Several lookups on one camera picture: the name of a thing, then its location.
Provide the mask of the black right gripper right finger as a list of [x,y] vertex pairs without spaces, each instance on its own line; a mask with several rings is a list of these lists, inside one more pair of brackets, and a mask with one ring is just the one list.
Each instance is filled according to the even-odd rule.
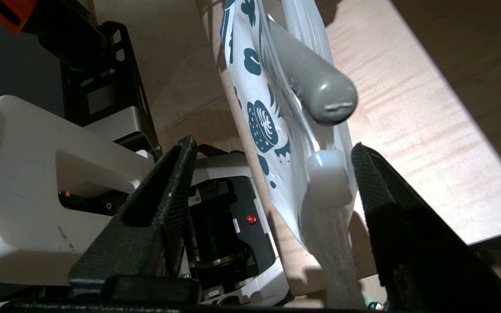
[[501,313],[501,279],[377,151],[351,152],[389,309]]

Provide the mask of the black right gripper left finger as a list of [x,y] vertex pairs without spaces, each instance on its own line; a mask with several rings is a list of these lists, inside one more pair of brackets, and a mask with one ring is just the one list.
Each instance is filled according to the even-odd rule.
[[72,267],[73,300],[197,303],[200,283],[180,277],[196,154],[189,135],[161,157]]

